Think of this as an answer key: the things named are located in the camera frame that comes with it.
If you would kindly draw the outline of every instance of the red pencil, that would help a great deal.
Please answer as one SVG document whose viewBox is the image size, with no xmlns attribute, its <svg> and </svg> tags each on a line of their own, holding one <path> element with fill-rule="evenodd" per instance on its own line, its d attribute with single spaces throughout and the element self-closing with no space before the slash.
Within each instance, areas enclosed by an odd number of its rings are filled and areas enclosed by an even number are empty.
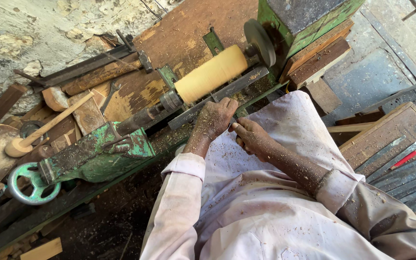
<svg viewBox="0 0 416 260">
<path fill-rule="evenodd" d="M 414 156 L 416 156 L 416 150 L 411 152 L 409 155 L 407 155 L 406 157 L 402 158 L 402 160 L 398 161 L 396 164 L 394 164 L 393 166 L 391 166 L 391 170 L 396 169 L 397 167 L 401 166 L 402 164 L 404 164 L 405 162 L 407 162 L 408 160 L 412 159 Z"/>
</svg>

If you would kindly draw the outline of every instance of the shirt sleeve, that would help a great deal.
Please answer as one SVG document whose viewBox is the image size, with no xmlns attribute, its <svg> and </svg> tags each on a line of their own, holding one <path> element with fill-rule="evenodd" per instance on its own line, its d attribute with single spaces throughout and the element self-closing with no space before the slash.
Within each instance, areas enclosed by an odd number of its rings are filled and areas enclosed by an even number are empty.
<svg viewBox="0 0 416 260">
<path fill-rule="evenodd" d="M 330 171 L 315 192 L 317 201 L 386 255 L 396 260 L 416 259 L 415 213 L 385 192 L 357 179 L 355 174 Z"/>
<path fill-rule="evenodd" d="M 179 154 L 163 170 L 163 186 L 147 226 L 140 259 L 194 259 L 205 160 Z"/>
</svg>

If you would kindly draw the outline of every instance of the round wooden piece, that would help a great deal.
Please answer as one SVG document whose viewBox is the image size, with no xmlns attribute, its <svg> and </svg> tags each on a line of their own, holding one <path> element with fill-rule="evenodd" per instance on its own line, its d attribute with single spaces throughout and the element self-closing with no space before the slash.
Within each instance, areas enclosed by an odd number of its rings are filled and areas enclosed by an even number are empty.
<svg viewBox="0 0 416 260">
<path fill-rule="evenodd" d="M 22 141 L 22 138 L 15 138 L 12 141 L 10 141 L 6 147 L 4 148 L 4 151 L 6 154 L 10 157 L 22 157 L 29 153 L 33 147 L 31 145 L 27 147 L 23 147 L 20 145 L 20 142 Z"/>
</svg>

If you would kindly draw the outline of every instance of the hammer head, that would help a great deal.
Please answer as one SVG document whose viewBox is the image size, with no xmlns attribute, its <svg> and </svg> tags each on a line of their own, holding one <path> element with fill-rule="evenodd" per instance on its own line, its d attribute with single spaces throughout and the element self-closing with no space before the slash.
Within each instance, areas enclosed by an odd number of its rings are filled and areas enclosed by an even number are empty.
<svg viewBox="0 0 416 260">
<path fill-rule="evenodd" d="M 139 62 L 141 62 L 142 67 L 146 70 L 147 73 L 151 73 L 153 71 L 152 64 L 150 63 L 149 57 L 147 56 L 146 52 L 140 50 L 137 52 L 139 57 Z"/>
</svg>

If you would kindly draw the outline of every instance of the man's right hand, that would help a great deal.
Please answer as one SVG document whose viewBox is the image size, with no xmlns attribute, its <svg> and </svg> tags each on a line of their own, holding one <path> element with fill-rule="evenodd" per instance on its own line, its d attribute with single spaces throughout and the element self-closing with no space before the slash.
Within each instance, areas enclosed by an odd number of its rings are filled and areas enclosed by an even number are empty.
<svg viewBox="0 0 416 260">
<path fill-rule="evenodd" d="M 263 163 L 268 162 L 268 152 L 277 145 L 280 146 L 258 123 L 243 117 L 238 123 L 232 124 L 229 132 L 235 131 L 237 138 L 235 142 L 240 145 L 249 155 L 256 155 Z"/>
</svg>

